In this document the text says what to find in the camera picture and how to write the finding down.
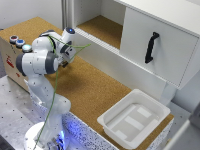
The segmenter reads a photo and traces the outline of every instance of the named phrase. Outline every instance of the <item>black handle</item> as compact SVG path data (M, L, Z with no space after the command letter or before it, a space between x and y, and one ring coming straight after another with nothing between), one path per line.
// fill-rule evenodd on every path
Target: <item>black handle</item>
M157 39L160 35L156 32L153 32L153 36L151 37L150 41L149 41L149 45L147 48L147 53L146 53L146 57L145 57L145 63L148 64L149 62L151 62L153 60L153 57L151 57L151 53L153 50L153 45L154 45L154 40Z

